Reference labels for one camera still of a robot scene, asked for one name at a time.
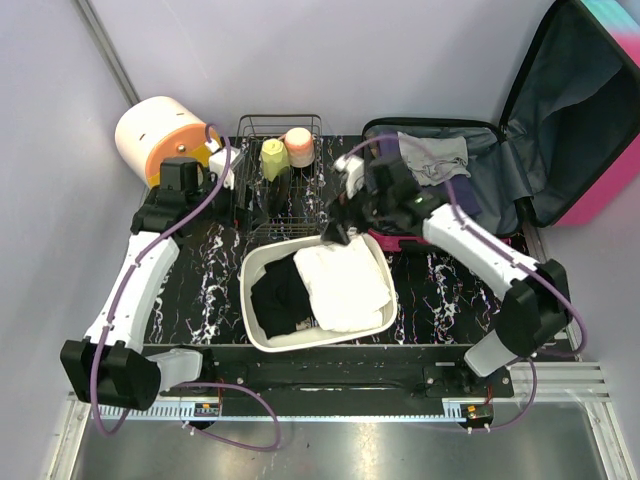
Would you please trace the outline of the white towel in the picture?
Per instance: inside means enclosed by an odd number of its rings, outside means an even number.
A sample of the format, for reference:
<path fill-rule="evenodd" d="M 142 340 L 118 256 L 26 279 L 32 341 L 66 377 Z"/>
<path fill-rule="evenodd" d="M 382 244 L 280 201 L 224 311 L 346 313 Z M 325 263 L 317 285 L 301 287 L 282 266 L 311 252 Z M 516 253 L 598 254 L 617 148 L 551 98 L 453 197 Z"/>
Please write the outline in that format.
<path fill-rule="evenodd" d="M 322 329 L 351 333 L 384 324 L 381 310 L 391 293 L 364 236 L 353 237 L 347 245 L 300 249 L 293 260 Z"/>

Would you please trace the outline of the black garment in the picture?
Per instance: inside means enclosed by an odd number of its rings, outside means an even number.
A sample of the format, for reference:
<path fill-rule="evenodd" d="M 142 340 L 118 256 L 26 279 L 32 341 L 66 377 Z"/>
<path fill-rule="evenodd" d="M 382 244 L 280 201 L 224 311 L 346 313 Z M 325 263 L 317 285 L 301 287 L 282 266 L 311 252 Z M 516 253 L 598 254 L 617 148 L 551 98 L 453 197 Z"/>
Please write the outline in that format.
<path fill-rule="evenodd" d="M 265 265 L 265 274 L 251 287 L 251 304 L 268 339 L 317 326 L 293 254 Z"/>

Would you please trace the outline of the white rectangular tray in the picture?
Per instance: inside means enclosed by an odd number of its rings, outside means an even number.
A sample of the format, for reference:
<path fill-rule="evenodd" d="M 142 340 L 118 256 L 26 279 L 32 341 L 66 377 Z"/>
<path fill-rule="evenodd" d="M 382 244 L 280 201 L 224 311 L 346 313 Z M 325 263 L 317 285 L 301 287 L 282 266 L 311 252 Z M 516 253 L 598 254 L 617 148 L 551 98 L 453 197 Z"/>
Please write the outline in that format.
<path fill-rule="evenodd" d="M 361 337 L 381 333 L 391 327 L 396 319 L 398 302 L 390 267 L 388 266 L 385 255 L 376 240 L 374 240 L 369 234 L 360 235 L 365 237 L 365 241 L 373 252 L 376 261 L 381 268 L 383 278 L 390 289 L 391 300 L 381 310 L 384 316 L 384 324 L 376 329 L 340 333 L 324 330 L 317 323 L 316 327 L 296 331 L 289 335 L 276 336 L 271 339 L 266 337 L 264 330 L 257 322 L 254 309 L 251 304 L 251 287 L 265 274 L 266 264 L 281 259 L 289 254 L 294 255 L 298 250 L 303 248 L 316 245 L 335 244 L 325 243 L 319 236 L 310 236 L 261 246 L 254 249 L 245 257 L 240 274 L 240 302 L 247 337 L 253 346 L 266 353 L 281 353 L 355 340 Z"/>

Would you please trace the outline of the grey garment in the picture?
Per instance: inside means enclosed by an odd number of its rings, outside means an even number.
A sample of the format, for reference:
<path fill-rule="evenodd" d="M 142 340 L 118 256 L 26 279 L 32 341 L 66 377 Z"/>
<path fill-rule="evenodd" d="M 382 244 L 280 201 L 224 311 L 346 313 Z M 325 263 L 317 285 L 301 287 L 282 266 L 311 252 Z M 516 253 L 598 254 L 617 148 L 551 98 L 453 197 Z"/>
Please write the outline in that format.
<path fill-rule="evenodd" d="M 402 159 L 423 187 L 437 186 L 457 176 L 471 177 L 464 137 L 418 138 L 399 132 L 398 144 Z"/>

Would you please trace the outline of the pink teal cartoon suitcase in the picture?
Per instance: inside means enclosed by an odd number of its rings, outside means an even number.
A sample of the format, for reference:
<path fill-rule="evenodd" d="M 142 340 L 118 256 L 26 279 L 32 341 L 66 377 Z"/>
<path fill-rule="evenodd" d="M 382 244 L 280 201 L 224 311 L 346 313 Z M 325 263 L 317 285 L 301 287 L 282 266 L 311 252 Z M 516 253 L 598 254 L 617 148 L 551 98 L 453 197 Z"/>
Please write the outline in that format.
<path fill-rule="evenodd" d="M 617 1 L 557 1 L 541 20 L 497 123 L 382 117 L 364 139 L 464 137 L 499 237 L 523 224 L 583 225 L 639 172 L 639 26 Z"/>

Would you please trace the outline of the purple garment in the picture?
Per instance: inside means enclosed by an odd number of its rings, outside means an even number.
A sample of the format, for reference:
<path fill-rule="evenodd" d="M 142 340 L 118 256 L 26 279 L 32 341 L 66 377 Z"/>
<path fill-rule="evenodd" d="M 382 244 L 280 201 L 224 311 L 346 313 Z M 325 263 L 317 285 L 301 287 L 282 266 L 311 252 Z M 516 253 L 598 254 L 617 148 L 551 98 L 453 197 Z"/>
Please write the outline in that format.
<path fill-rule="evenodd" d="M 400 155 L 400 149 L 398 144 L 398 134 L 393 135 L 393 139 L 383 139 L 378 143 L 378 151 L 381 156 L 385 155 Z M 470 178 L 466 178 L 463 176 L 454 177 L 452 180 L 449 180 L 452 184 L 453 190 L 455 192 L 455 196 L 457 199 L 457 203 L 463 209 L 463 211 L 471 216 L 477 217 L 482 209 L 476 199 Z M 446 186 L 444 183 L 425 187 L 427 190 L 440 192 L 443 194 L 447 193 Z"/>

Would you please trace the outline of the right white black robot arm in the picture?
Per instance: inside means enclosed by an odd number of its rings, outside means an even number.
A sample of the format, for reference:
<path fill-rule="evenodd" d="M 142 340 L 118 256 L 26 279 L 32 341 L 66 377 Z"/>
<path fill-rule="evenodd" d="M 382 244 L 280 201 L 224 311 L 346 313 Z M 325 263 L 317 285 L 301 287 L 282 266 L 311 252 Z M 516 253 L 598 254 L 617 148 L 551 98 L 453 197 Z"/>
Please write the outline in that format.
<path fill-rule="evenodd" d="M 501 307 L 493 330 L 464 355 L 454 384 L 476 396 L 498 369 L 538 351 L 569 322 L 568 282 L 554 260 L 540 263 L 514 250 L 440 194 L 423 189 L 399 158 L 366 162 L 343 155 L 333 164 L 342 190 L 328 207 L 325 237 L 346 244 L 349 232 L 382 226 L 422 237 L 491 288 Z"/>

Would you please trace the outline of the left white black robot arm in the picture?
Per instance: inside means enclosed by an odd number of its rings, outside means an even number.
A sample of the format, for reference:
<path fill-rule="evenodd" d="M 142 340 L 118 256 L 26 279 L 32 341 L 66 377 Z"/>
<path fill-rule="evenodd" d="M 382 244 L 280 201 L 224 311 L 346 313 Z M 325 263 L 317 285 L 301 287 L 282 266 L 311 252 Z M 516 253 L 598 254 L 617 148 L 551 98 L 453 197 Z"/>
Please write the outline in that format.
<path fill-rule="evenodd" d="M 160 287 L 177 260 L 196 218 L 211 218 L 228 205 L 232 188 L 229 150 L 210 160 L 173 157 L 160 167 L 131 223 L 121 270 L 83 339 L 64 343 L 60 360 L 78 399 L 144 411 L 158 395 L 182 384 L 196 396 L 215 386 L 216 372 L 193 348 L 143 354 L 146 325 Z"/>

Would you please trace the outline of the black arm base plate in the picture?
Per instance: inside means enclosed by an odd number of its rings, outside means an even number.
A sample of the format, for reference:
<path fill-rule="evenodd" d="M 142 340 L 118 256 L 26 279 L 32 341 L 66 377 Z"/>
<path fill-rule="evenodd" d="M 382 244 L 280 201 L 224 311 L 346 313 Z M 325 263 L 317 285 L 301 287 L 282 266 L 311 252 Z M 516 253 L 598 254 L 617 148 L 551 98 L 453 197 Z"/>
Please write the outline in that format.
<path fill-rule="evenodd" d="M 510 398 L 505 368 L 474 377 L 463 365 L 466 345 L 330 345 L 266 353 L 249 345 L 191 345 L 204 355 L 207 380 L 242 383 L 256 392 L 302 388 L 405 389 L 436 398 Z"/>

